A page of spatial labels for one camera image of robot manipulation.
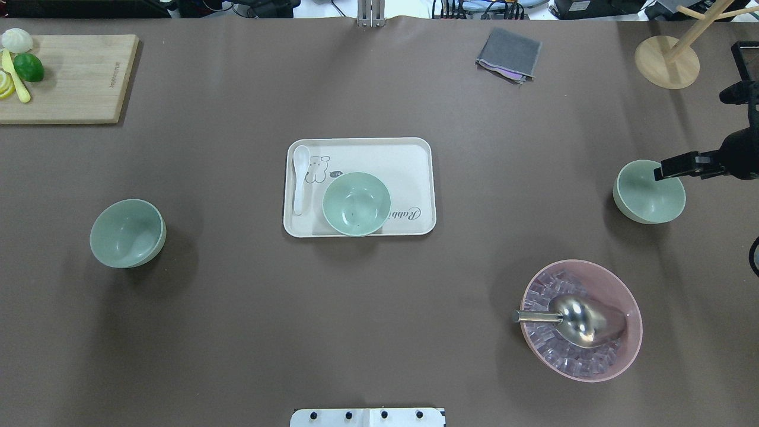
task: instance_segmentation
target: yellow knife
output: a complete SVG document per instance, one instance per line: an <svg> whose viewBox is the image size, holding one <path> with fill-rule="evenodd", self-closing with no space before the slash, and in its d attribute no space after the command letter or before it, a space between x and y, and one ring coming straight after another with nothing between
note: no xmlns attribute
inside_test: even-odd
<svg viewBox="0 0 759 427"><path fill-rule="evenodd" d="M32 96L29 95L27 87L24 86L23 81L21 81L21 79L18 77L16 68L13 66L13 60L11 60L11 53L7 49L2 50L2 68L11 73L11 77L13 78L13 85L16 87L16 93L18 94L18 99L22 103L28 103L31 101Z"/></svg>

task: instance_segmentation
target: round wooden base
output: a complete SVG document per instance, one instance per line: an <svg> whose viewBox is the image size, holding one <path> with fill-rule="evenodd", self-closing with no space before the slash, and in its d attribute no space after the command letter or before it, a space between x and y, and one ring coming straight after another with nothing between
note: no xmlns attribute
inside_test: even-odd
<svg viewBox="0 0 759 427"><path fill-rule="evenodd" d="M675 37L654 36L638 45L635 50L635 65L651 83L666 89L682 89L696 81L701 66L696 52L690 46L674 61L664 60L664 54L677 42Z"/></svg>

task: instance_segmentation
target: tray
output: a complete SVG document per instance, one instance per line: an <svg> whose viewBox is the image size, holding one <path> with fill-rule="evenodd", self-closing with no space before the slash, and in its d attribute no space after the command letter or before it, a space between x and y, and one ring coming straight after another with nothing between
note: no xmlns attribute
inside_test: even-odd
<svg viewBox="0 0 759 427"><path fill-rule="evenodd" d="M302 215L292 212L292 154L298 145L311 152ZM322 198L332 180L349 172L370 173L390 191L390 218L370 236L418 236L432 231L437 223L432 150L421 138L301 139L288 149L286 171L282 224L291 236L346 237L324 219Z"/></svg>

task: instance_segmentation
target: folded napkin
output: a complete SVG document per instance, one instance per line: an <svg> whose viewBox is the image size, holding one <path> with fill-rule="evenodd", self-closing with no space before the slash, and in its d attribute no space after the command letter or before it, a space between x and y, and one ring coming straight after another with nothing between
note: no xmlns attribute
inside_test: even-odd
<svg viewBox="0 0 759 427"><path fill-rule="evenodd" d="M494 28L477 57L477 64L518 84L535 78L535 65L543 44L525 36Z"/></svg>

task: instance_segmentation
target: metal bracket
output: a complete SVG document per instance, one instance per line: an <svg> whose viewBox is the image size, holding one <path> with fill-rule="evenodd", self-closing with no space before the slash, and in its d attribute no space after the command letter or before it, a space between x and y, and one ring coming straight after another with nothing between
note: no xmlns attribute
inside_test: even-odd
<svg viewBox="0 0 759 427"><path fill-rule="evenodd" d="M358 0L356 23L359 27L384 27L385 0Z"/></svg>
<svg viewBox="0 0 759 427"><path fill-rule="evenodd" d="M295 410L290 427L446 427L444 408Z"/></svg>

